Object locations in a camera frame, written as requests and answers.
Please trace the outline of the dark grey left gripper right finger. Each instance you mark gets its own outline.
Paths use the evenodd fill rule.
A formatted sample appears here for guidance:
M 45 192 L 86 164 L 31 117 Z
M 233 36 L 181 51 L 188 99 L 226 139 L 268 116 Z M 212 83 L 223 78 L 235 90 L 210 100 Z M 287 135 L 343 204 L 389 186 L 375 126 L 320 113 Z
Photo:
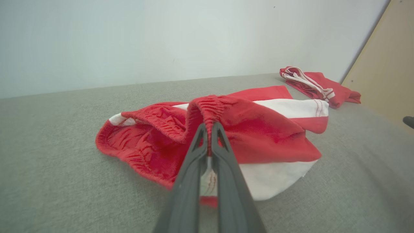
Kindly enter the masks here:
M 219 232 L 265 233 L 265 225 L 219 122 L 212 127 L 212 167 L 217 174 Z

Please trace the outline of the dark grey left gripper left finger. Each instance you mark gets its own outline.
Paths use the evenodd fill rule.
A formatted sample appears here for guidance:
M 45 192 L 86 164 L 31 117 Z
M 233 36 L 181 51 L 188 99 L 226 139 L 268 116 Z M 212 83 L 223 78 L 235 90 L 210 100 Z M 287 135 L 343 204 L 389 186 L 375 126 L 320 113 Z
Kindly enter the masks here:
M 208 134 L 200 124 L 161 212 L 155 233 L 198 233 L 201 176 L 207 169 Z

